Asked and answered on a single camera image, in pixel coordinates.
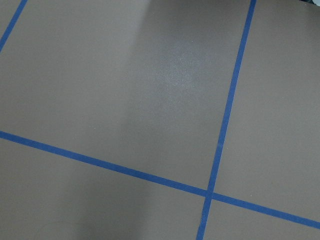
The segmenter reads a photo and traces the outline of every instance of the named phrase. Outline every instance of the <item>dark object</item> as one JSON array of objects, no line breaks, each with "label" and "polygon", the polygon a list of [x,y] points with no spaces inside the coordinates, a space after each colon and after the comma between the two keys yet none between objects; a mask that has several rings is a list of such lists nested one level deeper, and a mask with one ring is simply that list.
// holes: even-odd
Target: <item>dark object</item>
[{"label": "dark object", "polygon": [[315,4],[312,0],[300,0],[302,2],[306,2],[306,3],[309,3],[309,4]]}]

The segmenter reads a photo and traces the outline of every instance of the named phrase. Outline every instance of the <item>blue tape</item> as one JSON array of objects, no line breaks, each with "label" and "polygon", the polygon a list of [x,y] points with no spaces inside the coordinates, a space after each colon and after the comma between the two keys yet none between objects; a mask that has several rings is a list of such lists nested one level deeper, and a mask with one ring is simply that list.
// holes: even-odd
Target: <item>blue tape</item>
[{"label": "blue tape", "polygon": [[19,6],[17,7],[8,27],[6,28],[6,30],[4,31],[1,39],[0,39],[0,53],[1,53],[1,50],[2,48],[4,47],[4,45],[6,44],[6,41],[10,35],[10,33],[12,32],[12,29],[14,29],[17,21],[18,21],[18,18],[20,17],[20,14],[22,13],[22,10],[24,9],[26,3],[27,3],[28,0],[21,0]]},{"label": "blue tape", "polygon": [[244,208],[244,209],[248,209],[248,210],[252,210],[258,213],[262,213],[262,214],[266,214],[269,216],[273,216],[279,219],[284,219],[290,222],[294,222],[297,224],[301,224],[301,225],[305,225],[308,227],[312,227],[312,228],[316,228],[316,229],[320,229],[320,222],[318,221],[314,221],[314,220],[310,220],[308,218],[304,218],[301,216],[296,216],[296,215],[292,215],[283,211],[278,211],[272,208],[268,208],[265,206],[261,206],[261,205],[257,205],[254,203],[250,203],[247,201],[242,201],[239,199],[235,199],[229,196],[224,196],[218,193],[214,193],[212,195],[212,199],[213,200],[217,200],[219,202],[223,202],[226,204],[231,204],[240,208]]},{"label": "blue tape", "polygon": [[118,173],[122,173],[125,175],[129,175],[135,178],[147,180],[153,183],[157,183],[160,185],[164,185],[170,188],[182,190],[191,194],[206,196],[207,191],[198,187],[190,186],[187,184],[183,184],[177,181],[169,180],[160,176],[148,174],[142,171],[134,170],[128,167],[120,166],[111,162],[102,161],[93,157],[89,157],[86,155],[82,155],[79,153],[75,153],[72,151],[68,151],[59,147],[51,146],[45,143],[41,143],[38,141],[34,141],[31,139],[27,139],[21,136],[13,135],[4,131],[0,131],[0,138],[9,140],[11,142],[15,142],[18,144],[22,144],[28,147],[32,147],[35,149],[39,149],[48,153],[56,154],[59,156],[63,156],[69,159],[77,160],[83,163],[91,164],[94,166],[98,166],[100,168],[112,170]]},{"label": "blue tape", "polygon": [[238,76],[239,76],[239,72],[240,72],[242,58],[243,58],[244,52],[245,52],[245,47],[246,47],[247,38],[249,35],[250,25],[252,22],[254,11],[255,11],[255,6],[256,6],[256,0],[251,0],[248,14],[246,17],[246,21],[244,24],[244,29],[243,29],[243,33],[242,33],[242,37],[241,37],[241,42],[240,42],[238,54],[237,54],[234,69],[233,69],[229,93],[228,93],[228,97],[226,100],[224,115],[223,115],[222,124],[221,124],[221,128],[220,128],[219,139],[218,139],[218,143],[217,143],[217,146],[215,149],[212,170],[211,170],[210,179],[209,179],[208,188],[207,188],[207,195],[205,197],[203,208],[202,208],[201,220],[200,220],[200,224],[198,227],[196,240],[202,240],[205,235],[206,225],[207,225],[207,221],[208,221],[208,215],[209,215],[210,206],[211,206],[212,194],[215,190],[215,185],[216,185],[216,180],[217,180],[217,175],[218,175],[218,170],[219,170],[219,164],[220,164],[220,160],[221,160],[221,156],[222,156],[222,151],[224,148],[227,128],[228,128],[230,114],[231,114],[231,108],[232,108],[232,104],[234,101]]}]

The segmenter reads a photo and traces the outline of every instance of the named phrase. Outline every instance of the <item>concrete floor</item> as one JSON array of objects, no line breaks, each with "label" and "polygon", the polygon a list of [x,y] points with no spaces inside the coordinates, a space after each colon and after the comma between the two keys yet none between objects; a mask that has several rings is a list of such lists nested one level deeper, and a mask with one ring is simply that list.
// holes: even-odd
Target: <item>concrete floor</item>
[{"label": "concrete floor", "polygon": [[319,25],[292,0],[0,0],[0,238],[319,239]]}]

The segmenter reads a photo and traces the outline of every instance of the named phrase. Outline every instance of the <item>blue stripe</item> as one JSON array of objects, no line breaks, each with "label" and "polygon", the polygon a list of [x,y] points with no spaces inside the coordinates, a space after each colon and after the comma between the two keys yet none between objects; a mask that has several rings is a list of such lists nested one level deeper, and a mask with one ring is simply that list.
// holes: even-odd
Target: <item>blue stripe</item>
[{"label": "blue stripe", "polygon": [[223,115],[223,119],[222,119],[220,133],[219,133],[219,139],[218,139],[218,143],[216,146],[212,170],[211,170],[210,179],[209,179],[209,183],[208,183],[207,195],[205,197],[203,208],[202,208],[201,220],[200,220],[200,224],[198,227],[196,240],[202,240],[205,235],[208,215],[209,215],[210,206],[211,206],[212,194],[215,190],[215,185],[216,185],[216,180],[217,180],[217,175],[218,175],[218,170],[219,170],[219,164],[220,164],[220,160],[221,160],[221,156],[222,156],[222,151],[224,148],[228,123],[229,123],[230,114],[231,114],[231,108],[232,108],[232,104],[234,101],[238,76],[239,76],[239,72],[240,72],[242,58],[243,58],[244,52],[245,52],[245,47],[246,47],[247,38],[249,35],[250,25],[251,25],[252,18],[254,15],[255,5],[256,5],[256,0],[251,0],[248,14],[246,17],[246,21],[244,24],[244,29],[243,29],[243,33],[242,33],[242,37],[241,37],[241,42],[240,42],[238,54],[237,54],[236,61],[235,61],[235,66],[233,69],[229,93],[228,93],[228,97],[226,100],[224,115]]},{"label": "blue stripe", "polygon": [[35,149],[39,149],[42,151],[46,151],[48,153],[56,154],[59,156],[63,156],[69,159],[77,160],[83,163],[91,164],[94,166],[98,166],[104,169],[112,170],[118,173],[122,173],[125,175],[129,175],[135,178],[147,180],[153,183],[157,183],[160,185],[164,185],[170,188],[182,190],[191,194],[196,194],[199,196],[206,196],[206,190],[190,186],[187,184],[183,184],[177,181],[169,180],[160,176],[148,174],[142,171],[134,170],[128,167],[120,166],[111,162],[102,161],[93,157],[85,156],[79,153],[75,153],[72,151],[68,151],[59,147],[51,146],[45,143],[41,143],[38,141],[30,140],[21,136],[13,135],[4,131],[0,131],[0,138],[9,140],[11,142],[15,142],[18,144],[22,144],[28,147],[32,147]]},{"label": "blue stripe", "polygon": [[318,221],[314,221],[314,220],[310,220],[308,218],[304,218],[301,216],[296,216],[296,215],[292,215],[283,211],[278,211],[272,208],[268,208],[265,206],[261,206],[261,205],[257,205],[254,203],[250,203],[247,201],[242,201],[239,199],[235,199],[229,196],[224,196],[218,193],[214,193],[212,195],[212,199],[217,200],[219,202],[223,202],[226,204],[231,204],[240,208],[244,208],[244,209],[248,209],[248,210],[252,210],[258,213],[262,213],[262,214],[267,214],[269,216],[273,216],[279,219],[284,219],[287,221],[291,221],[297,224],[302,224],[308,227],[312,227],[312,228],[316,228],[316,229],[320,229],[320,222]]},{"label": "blue stripe", "polygon": [[12,29],[14,29],[17,21],[18,21],[18,18],[22,12],[22,10],[24,9],[26,3],[27,3],[28,0],[21,0],[18,8],[16,9],[8,27],[6,28],[6,30],[4,31],[1,39],[0,39],[0,53],[1,53],[1,50],[2,48],[4,47],[4,45],[6,44],[6,41],[10,35],[10,33],[12,32]]}]

